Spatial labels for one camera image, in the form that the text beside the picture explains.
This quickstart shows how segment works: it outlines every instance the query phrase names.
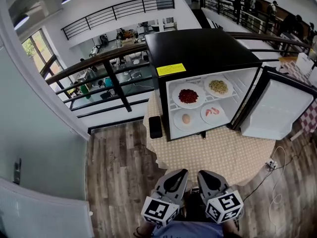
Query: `checkered tablecloth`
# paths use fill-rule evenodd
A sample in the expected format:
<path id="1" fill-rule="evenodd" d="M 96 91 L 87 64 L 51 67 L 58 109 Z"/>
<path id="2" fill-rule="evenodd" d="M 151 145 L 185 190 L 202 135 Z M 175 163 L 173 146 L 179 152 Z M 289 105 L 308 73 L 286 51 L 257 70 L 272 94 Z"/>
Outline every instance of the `checkered tablecloth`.
<path id="1" fill-rule="evenodd" d="M 283 69 L 280 72 L 288 72 L 290 76 L 311 85 L 308 81 L 310 73 L 303 75 L 300 69 L 296 66 L 296 61 L 293 59 L 282 59 L 281 64 Z M 305 133 L 314 132 L 317 128 L 317 101 L 315 100 L 305 113 L 299 118 L 301 126 Z"/>
<path id="2" fill-rule="evenodd" d="M 197 172 L 209 170 L 226 178 L 230 185 L 244 185 L 253 178 L 272 154 L 275 140 L 242 136 L 223 126 L 206 132 L 206 139 L 193 135 L 168 142 L 150 138 L 149 117 L 159 116 L 157 98 L 149 99 L 143 124 L 147 129 L 147 148 L 156 153 L 158 166 L 170 171 L 187 169 L 197 184 Z"/>

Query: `mini fridge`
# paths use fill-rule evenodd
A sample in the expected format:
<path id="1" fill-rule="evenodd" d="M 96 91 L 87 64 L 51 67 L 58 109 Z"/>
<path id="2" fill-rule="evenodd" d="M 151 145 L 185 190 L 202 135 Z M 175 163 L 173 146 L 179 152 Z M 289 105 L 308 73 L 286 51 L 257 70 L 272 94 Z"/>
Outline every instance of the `mini fridge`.
<path id="1" fill-rule="evenodd" d="M 262 67 L 221 29 L 156 33 L 146 43 L 169 141 L 224 125 L 281 139 L 317 96 L 314 87 Z"/>

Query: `red beans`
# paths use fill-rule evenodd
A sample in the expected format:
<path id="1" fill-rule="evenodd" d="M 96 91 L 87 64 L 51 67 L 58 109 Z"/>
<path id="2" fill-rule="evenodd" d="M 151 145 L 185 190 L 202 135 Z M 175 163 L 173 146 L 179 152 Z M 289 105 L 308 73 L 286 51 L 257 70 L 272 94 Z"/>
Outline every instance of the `red beans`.
<path id="1" fill-rule="evenodd" d="M 198 94 L 191 89 L 183 89 L 179 92 L 178 98 L 181 102 L 190 104 L 197 101 Z"/>

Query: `power strip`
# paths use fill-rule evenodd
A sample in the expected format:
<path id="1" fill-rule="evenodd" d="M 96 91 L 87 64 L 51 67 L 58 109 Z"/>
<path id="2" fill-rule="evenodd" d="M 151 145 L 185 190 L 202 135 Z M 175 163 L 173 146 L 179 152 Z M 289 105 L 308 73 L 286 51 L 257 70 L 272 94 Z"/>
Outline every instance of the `power strip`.
<path id="1" fill-rule="evenodd" d="M 273 159 L 269 158 L 269 160 L 265 163 L 268 165 L 270 170 L 274 170 L 277 167 L 277 162 L 274 161 Z"/>

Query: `warning sticker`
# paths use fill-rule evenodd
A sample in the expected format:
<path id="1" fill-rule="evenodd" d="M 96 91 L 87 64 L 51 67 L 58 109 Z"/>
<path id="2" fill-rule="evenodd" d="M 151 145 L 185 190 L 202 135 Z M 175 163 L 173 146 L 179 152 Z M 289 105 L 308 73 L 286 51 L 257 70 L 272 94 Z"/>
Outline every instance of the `warning sticker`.
<path id="1" fill-rule="evenodd" d="M 164 75 L 174 74 L 178 72 L 183 72 L 183 71 L 186 71 L 186 69 L 182 63 L 178 63 L 178 64 L 158 67 L 157 71 L 159 76 L 164 76 Z"/>

